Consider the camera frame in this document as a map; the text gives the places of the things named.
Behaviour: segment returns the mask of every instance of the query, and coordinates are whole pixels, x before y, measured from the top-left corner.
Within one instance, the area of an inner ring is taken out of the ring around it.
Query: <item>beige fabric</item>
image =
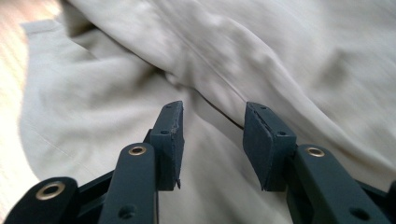
[[[396,179],[394,3],[63,4],[60,22],[25,25],[21,136],[39,178],[106,173],[162,105],[183,100],[182,190],[160,194],[163,223],[290,222],[284,195],[260,191],[230,121],[243,125],[246,101],[355,178],[381,189]]]

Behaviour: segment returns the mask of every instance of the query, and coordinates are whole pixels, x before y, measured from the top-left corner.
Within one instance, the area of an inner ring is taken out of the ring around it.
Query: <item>wooden floor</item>
[[[55,0],[0,0],[0,223],[37,182],[21,148],[18,119],[28,61],[20,23],[51,19]]]

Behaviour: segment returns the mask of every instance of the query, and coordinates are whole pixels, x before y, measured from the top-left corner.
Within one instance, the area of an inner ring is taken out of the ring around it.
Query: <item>wooden surface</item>
[[[18,121],[28,62],[20,23],[51,19],[55,0],[0,0],[0,223],[37,179],[24,157]]]

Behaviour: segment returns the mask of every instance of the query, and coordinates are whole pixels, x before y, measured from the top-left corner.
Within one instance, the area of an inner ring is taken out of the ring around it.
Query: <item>brass grommet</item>
[[[35,197],[40,201],[46,201],[60,195],[64,191],[64,188],[65,184],[61,181],[51,182],[41,188]]]
[[[324,151],[316,148],[316,147],[309,147],[305,150],[309,155],[314,157],[324,157]]]
[[[142,154],[144,154],[147,151],[147,149],[145,147],[133,147],[131,149],[129,149],[129,154],[132,156],[140,156]]]

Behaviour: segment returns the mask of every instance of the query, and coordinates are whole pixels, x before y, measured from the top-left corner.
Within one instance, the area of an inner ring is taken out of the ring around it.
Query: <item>cloth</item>
[[[24,25],[30,62],[21,140],[40,179],[84,184],[184,102],[181,190],[162,223],[290,223],[242,149],[246,102],[272,108],[298,144],[329,149],[356,179],[396,179],[396,3],[62,1]]]

